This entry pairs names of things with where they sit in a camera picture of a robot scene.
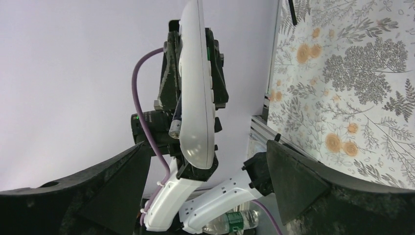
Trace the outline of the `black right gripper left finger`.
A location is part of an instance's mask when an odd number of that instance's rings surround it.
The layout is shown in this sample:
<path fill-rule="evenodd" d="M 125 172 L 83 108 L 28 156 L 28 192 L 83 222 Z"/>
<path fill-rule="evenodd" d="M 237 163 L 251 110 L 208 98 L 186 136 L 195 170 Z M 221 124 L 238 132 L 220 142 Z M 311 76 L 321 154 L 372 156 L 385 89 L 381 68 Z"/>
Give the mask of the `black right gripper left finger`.
<path fill-rule="evenodd" d="M 131 235 L 151 149 L 139 143 L 73 175 L 38 188 L 0 194 L 3 235 Z"/>

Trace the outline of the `floral patterned table mat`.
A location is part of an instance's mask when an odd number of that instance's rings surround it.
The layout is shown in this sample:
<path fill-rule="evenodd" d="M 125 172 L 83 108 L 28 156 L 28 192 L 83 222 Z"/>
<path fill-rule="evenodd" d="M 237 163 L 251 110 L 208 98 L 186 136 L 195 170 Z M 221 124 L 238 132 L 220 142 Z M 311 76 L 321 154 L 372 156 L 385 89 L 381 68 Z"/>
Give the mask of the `floral patterned table mat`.
<path fill-rule="evenodd" d="M 315 160 L 415 187 L 415 3 L 294 0 L 278 7 L 267 125 Z"/>

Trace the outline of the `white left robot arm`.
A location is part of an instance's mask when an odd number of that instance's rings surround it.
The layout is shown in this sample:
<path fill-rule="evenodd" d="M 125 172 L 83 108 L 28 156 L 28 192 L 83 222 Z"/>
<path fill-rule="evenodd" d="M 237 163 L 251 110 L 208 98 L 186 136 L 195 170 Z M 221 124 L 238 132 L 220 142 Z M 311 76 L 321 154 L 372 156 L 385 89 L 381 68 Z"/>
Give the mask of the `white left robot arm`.
<path fill-rule="evenodd" d="M 210 169 L 198 169 L 185 159 L 179 147 L 181 86 L 179 76 L 180 25 L 171 20 L 167 40 L 161 49 L 150 52 L 139 60 L 133 71 L 138 71 L 145 60 L 163 53 L 159 96 L 154 110 L 131 116 L 135 143 L 147 143 L 152 135 L 160 153 L 171 156 L 168 179 L 160 182 L 157 194 L 141 202 L 138 215 L 139 235 L 221 235 L 248 230 L 257 225 L 258 214 L 250 209 L 236 210 L 248 202 L 273 193 L 266 153 L 259 152 L 247 159 L 237 173 L 219 185 L 201 190 L 218 167 L 214 158 Z"/>

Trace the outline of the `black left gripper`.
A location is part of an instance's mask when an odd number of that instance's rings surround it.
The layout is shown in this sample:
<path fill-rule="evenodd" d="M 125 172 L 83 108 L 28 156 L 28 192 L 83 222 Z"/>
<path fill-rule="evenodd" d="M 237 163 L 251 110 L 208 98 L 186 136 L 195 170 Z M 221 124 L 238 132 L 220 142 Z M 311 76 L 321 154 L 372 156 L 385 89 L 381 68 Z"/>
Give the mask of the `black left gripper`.
<path fill-rule="evenodd" d="M 219 41 L 214 38 L 212 30 L 205 28 L 214 100 L 211 98 L 187 99 L 179 98 L 181 94 L 181 80 L 178 72 L 179 20 L 171 20 L 168 27 L 167 40 L 163 44 L 159 94 L 154 102 L 154 108 L 164 111 L 181 110 L 182 112 L 215 112 L 216 109 L 224 109 L 229 100 L 223 72 L 224 55 L 220 52 Z"/>

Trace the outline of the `clear plastic water bottle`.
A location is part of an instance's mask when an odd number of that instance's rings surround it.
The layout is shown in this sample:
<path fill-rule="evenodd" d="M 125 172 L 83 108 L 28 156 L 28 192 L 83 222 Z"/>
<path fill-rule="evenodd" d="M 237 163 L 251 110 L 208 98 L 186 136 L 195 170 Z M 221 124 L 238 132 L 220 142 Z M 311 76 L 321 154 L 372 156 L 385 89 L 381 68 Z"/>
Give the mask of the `clear plastic water bottle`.
<path fill-rule="evenodd" d="M 259 224 L 259 212 L 242 210 L 227 212 L 203 227 L 203 233 L 209 235 L 225 235 L 232 232 L 254 229 Z"/>

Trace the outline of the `small black battery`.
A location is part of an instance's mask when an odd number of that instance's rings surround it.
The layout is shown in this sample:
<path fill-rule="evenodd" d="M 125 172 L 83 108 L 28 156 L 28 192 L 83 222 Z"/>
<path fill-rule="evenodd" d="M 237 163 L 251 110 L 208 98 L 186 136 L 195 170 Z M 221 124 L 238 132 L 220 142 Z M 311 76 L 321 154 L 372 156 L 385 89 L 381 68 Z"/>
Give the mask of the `small black battery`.
<path fill-rule="evenodd" d="M 182 95 L 179 96 L 176 109 L 173 114 L 170 129 L 168 132 L 170 137 L 174 139 L 180 138 L 181 124 L 182 124 Z"/>

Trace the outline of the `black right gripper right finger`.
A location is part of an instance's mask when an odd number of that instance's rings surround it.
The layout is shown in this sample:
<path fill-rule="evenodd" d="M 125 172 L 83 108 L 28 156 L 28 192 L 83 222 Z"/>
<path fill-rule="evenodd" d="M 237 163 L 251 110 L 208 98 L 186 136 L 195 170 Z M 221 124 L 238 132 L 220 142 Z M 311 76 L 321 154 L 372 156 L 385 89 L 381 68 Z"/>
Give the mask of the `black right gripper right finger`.
<path fill-rule="evenodd" d="M 269 140 L 267 164 L 290 235 L 412 235 L 415 192 L 365 181 Z"/>

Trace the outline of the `white air conditioner remote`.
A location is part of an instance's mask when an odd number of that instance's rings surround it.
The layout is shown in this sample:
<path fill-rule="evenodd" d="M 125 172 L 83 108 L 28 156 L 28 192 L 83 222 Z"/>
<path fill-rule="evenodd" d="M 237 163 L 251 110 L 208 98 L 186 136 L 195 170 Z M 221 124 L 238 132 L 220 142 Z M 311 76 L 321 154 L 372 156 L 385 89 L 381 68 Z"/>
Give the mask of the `white air conditioner remote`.
<path fill-rule="evenodd" d="M 179 24 L 182 98 L 214 100 L 202 1 L 190 0 Z M 182 112 L 181 151 L 186 160 L 199 169 L 209 169 L 213 164 L 214 115 L 215 112 Z"/>

